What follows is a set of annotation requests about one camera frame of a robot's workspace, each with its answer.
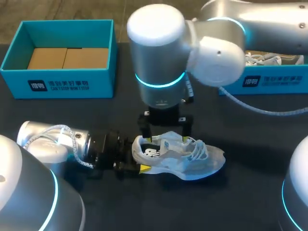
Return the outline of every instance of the blue light ring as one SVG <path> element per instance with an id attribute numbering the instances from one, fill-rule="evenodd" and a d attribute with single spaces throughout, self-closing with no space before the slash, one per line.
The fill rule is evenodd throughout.
<path id="1" fill-rule="evenodd" d="M 299 227 L 299 225 L 293 220 L 293 218 L 291 217 L 291 215 L 290 215 L 290 213 L 289 213 L 289 211 L 288 211 L 288 209 L 287 209 L 287 207 L 286 207 L 286 205 L 285 205 L 284 198 L 283 198 L 283 187 L 284 187 L 284 181 L 283 181 L 283 183 L 282 183 L 282 203 L 283 203 L 284 209 L 285 209 L 287 215 L 289 216 L 290 220 L 293 222 L 293 224 L 294 224 L 300 231 L 303 231 L 303 230 Z"/>
<path id="2" fill-rule="evenodd" d="M 167 87 L 170 87 L 176 83 L 178 83 L 185 75 L 185 71 L 180 75 L 180 77 L 178 77 L 176 80 L 172 81 L 171 83 L 167 83 L 167 84 L 162 84 L 162 85 L 154 85 L 154 84 L 149 84 L 149 83 L 146 83 L 146 82 L 143 82 L 141 79 L 139 79 L 139 77 L 137 76 L 137 74 L 135 74 L 136 76 L 136 79 L 142 83 L 143 85 L 147 86 L 147 87 L 150 87 L 150 88 L 167 88 Z"/>
<path id="3" fill-rule="evenodd" d="M 58 201 L 58 193 L 59 193 L 59 187 L 58 187 L 58 181 L 57 178 L 55 176 L 55 174 L 50 170 L 52 176 L 53 176 L 53 180 L 54 180 L 54 187 L 55 187 L 55 193 L 54 193 L 54 198 L 53 198 L 53 203 L 50 209 L 50 212 L 46 218 L 46 220 L 44 221 L 43 225 L 40 227 L 40 229 L 38 231 L 44 231 L 44 229 L 46 228 L 46 226 L 48 225 L 50 219 L 52 218 L 52 215 L 54 213 L 54 210 L 56 208 L 57 205 L 57 201 Z"/>
<path id="4" fill-rule="evenodd" d="M 225 20 L 225 21 L 231 21 L 236 23 L 244 32 L 244 34 L 246 35 L 246 30 L 244 28 L 244 26 L 237 20 L 233 19 L 233 18 L 229 18 L 229 17 L 214 17 L 214 18 L 210 18 L 208 19 L 208 21 L 214 21 L 214 20 Z"/>

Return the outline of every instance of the open box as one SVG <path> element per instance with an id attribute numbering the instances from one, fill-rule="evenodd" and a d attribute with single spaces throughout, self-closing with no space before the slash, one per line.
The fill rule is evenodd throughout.
<path id="1" fill-rule="evenodd" d="M 108 50 L 105 68 L 28 69 L 35 48 Z M 16 99 L 111 98 L 116 54 L 113 20 L 23 21 L 0 72 Z"/>
<path id="2" fill-rule="evenodd" d="M 233 95 L 308 93 L 308 56 L 304 60 L 303 65 L 246 66 L 242 76 L 224 88 Z"/>

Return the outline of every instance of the table surface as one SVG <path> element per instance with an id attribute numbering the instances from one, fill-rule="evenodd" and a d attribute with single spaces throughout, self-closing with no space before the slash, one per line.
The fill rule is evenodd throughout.
<path id="1" fill-rule="evenodd" d="M 0 45 L 0 60 L 7 49 Z M 0 134 L 16 140 L 21 124 L 33 120 L 89 130 L 118 129 L 133 139 L 140 134 L 137 118 L 146 106 L 127 43 L 119 44 L 116 79 L 113 99 L 15 100 L 0 77 Z M 191 182 L 170 174 L 119 181 L 106 171 L 101 180 L 86 180 L 80 192 L 87 212 L 85 231 L 278 230 L 282 181 L 293 150 L 307 135 L 308 116 L 259 115 L 218 96 L 217 89 L 193 80 L 192 86 L 195 103 L 182 111 L 194 116 L 194 138 L 226 152 L 223 171 Z M 278 111 L 305 107 L 308 101 L 307 95 L 238 98 Z M 153 133 L 170 129 L 153 128 Z"/>

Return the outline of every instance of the sneaker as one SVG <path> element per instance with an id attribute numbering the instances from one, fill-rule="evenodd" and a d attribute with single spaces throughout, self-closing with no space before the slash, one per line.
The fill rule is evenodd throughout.
<path id="1" fill-rule="evenodd" d="M 188 138 L 170 131 L 153 136 L 152 142 L 136 137 L 132 155 L 139 164 L 151 166 L 146 174 L 172 173 L 182 180 L 197 180 L 216 173 L 224 165 L 224 152 L 205 145 L 201 140 Z"/>
<path id="2" fill-rule="evenodd" d="M 303 55 L 283 55 L 275 53 L 251 54 L 246 55 L 246 66 L 253 65 L 300 65 L 304 64 Z"/>

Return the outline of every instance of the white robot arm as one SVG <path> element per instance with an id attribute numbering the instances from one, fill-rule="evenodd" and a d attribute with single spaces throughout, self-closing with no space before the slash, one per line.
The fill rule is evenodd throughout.
<path id="1" fill-rule="evenodd" d="M 128 20 L 131 55 L 141 98 L 167 109 L 184 95 L 186 72 L 205 85 L 235 82 L 245 50 L 308 53 L 308 4 L 210 0 L 196 21 L 172 6 L 142 7 Z"/>

